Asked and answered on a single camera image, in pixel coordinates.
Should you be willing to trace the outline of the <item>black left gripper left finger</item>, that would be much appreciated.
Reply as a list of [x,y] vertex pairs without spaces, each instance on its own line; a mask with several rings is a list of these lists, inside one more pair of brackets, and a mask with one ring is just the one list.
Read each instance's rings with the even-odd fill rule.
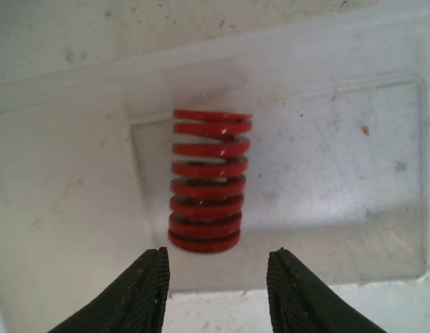
[[169,292],[169,254],[148,249],[95,299],[52,332],[161,332]]

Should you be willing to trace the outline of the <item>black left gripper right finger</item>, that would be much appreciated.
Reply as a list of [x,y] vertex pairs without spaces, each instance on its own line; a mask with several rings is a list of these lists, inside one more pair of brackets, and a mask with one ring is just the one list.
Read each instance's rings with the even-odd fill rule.
[[347,304],[291,251],[272,251],[266,273],[274,332],[383,332]]

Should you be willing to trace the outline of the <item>clear plastic spring box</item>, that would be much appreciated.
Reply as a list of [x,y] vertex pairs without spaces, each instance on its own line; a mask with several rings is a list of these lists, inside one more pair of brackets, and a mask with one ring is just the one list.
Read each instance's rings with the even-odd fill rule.
[[177,291],[430,271],[430,3],[0,87],[0,289],[99,287],[167,246]]

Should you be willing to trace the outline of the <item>long thin red spring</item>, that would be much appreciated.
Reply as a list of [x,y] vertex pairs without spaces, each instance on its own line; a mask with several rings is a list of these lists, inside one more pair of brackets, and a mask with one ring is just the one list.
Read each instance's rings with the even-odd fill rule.
[[174,143],[168,237],[191,253],[221,253],[241,235],[251,114],[175,109],[175,134],[203,143]]

